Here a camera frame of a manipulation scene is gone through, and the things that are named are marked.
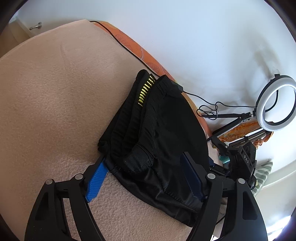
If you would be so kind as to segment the black pants yellow pattern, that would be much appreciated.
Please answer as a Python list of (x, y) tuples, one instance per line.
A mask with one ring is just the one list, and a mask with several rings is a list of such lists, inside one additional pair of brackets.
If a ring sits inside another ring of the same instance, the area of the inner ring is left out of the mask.
[(193, 196), (180, 157), (209, 168), (206, 136), (177, 84), (138, 72), (131, 91), (98, 142), (104, 164), (131, 194), (187, 226), (201, 201)]

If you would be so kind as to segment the green striped pillow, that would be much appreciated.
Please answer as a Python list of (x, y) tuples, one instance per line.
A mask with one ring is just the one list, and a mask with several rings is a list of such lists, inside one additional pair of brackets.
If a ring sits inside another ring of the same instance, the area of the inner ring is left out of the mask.
[(255, 187), (251, 190), (254, 197), (260, 192), (260, 190), (264, 186), (265, 182), (267, 181), (267, 178), (271, 173), (272, 167), (273, 162), (268, 161), (256, 168), (254, 173), (254, 176), (256, 178)]

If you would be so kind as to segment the folded tripod with scarf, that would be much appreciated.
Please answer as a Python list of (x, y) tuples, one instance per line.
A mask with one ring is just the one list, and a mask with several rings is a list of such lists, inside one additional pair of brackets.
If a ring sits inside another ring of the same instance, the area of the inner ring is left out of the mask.
[(234, 120), (215, 131), (209, 139), (217, 137), (220, 141), (230, 143), (233, 147), (239, 147), (246, 142), (251, 142), (256, 148), (267, 142), (273, 132), (263, 129), (256, 120), (238, 123)]

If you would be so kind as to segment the black mini tripod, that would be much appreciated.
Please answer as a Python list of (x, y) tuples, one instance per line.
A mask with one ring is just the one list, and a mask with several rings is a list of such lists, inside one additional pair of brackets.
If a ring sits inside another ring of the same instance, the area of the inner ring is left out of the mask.
[(210, 119), (217, 119), (217, 118), (234, 118), (233, 121), (230, 123), (216, 129), (212, 132), (213, 136), (221, 136), (226, 132), (232, 130), (233, 128), (239, 126), (242, 122), (250, 120), (253, 116), (250, 112), (248, 113), (227, 113), (227, 114), (202, 114), (201, 117), (203, 118), (210, 118)]

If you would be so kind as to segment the pink terry blanket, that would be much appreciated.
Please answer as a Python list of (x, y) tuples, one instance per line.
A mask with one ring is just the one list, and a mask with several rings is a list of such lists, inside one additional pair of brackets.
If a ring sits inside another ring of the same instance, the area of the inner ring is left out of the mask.
[(71, 179), (144, 66), (87, 20), (39, 34), (1, 58), (1, 216), (20, 240), (47, 179)]

